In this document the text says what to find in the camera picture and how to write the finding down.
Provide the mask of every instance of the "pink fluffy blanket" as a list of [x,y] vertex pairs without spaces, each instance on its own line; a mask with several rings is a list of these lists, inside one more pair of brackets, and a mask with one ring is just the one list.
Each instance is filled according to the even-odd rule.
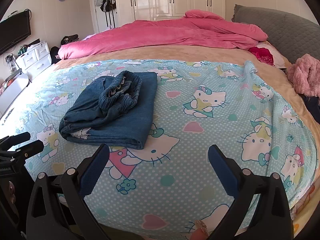
[[181,19],[157,22],[137,20],[96,34],[86,41],[63,45],[58,54],[61,59],[81,58],[153,45],[198,45],[248,50],[267,38],[267,34],[256,25],[228,22],[214,13],[191,10]]
[[320,62],[305,54],[287,69],[294,90],[307,97],[320,97]]

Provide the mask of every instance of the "television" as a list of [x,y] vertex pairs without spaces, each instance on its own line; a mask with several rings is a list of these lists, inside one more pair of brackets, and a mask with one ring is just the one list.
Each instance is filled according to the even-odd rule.
[[29,10],[0,22],[0,55],[31,35]]

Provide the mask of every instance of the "hello kitty bedsheet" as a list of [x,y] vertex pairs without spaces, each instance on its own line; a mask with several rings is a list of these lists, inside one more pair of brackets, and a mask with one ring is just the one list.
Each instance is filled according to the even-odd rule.
[[310,187],[317,162],[313,136],[250,61],[108,60],[49,74],[0,122],[2,137],[29,131],[31,140],[43,141],[44,151],[25,165],[33,179],[41,171],[61,174],[95,152],[95,146],[64,140],[58,125],[86,85],[123,70],[157,73],[154,121],[143,150],[110,147],[110,160],[85,198],[98,222],[158,240],[189,239],[199,219],[213,230],[233,198],[208,161],[212,144],[255,174],[278,172],[290,207]]

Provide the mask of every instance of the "pink duvet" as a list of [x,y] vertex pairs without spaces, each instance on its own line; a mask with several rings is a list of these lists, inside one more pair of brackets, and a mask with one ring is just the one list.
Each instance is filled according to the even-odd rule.
[[85,41],[63,45],[61,59],[81,58],[121,49],[153,45],[198,45],[210,48],[246,49],[268,38],[258,26],[228,22],[200,10],[186,12],[181,19],[142,21],[94,35]]

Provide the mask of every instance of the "gray headboard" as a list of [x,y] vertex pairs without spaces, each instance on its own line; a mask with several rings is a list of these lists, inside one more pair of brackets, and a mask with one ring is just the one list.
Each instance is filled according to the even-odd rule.
[[233,22],[255,24],[268,41],[291,63],[308,53],[320,60],[320,26],[295,14],[259,8],[235,6]]

